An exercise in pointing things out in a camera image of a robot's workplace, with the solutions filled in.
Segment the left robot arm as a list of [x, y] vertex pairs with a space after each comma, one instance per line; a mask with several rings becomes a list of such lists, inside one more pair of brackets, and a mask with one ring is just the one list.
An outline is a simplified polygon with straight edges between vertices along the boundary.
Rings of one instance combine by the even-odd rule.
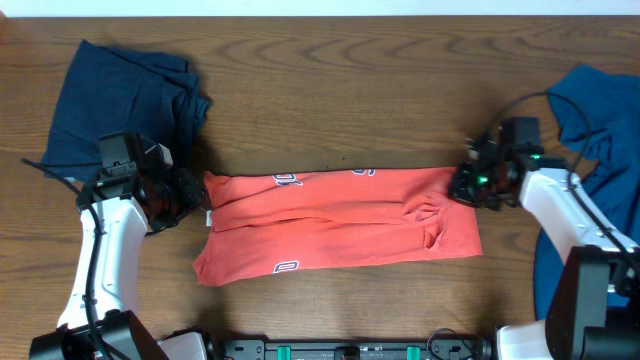
[[33, 339], [32, 359], [206, 359], [204, 335], [156, 340], [135, 314], [143, 241], [201, 207], [205, 191], [164, 145], [137, 133], [100, 138], [101, 167], [77, 190], [82, 245], [56, 329]]

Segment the coral red t-shirt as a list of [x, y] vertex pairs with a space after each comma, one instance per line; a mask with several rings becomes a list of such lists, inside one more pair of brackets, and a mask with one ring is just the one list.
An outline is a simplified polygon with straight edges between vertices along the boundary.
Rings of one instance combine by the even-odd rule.
[[296, 270], [479, 256], [475, 212], [447, 196], [444, 168], [205, 175], [211, 230], [200, 284]]

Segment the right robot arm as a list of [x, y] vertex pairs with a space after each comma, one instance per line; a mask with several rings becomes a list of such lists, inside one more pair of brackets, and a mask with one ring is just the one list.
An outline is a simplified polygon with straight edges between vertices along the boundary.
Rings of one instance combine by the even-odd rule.
[[496, 358], [638, 358], [639, 246], [597, 208], [565, 159], [545, 154], [537, 119], [511, 118], [469, 141], [448, 195], [476, 208], [525, 209], [563, 262], [545, 319], [500, 328]]

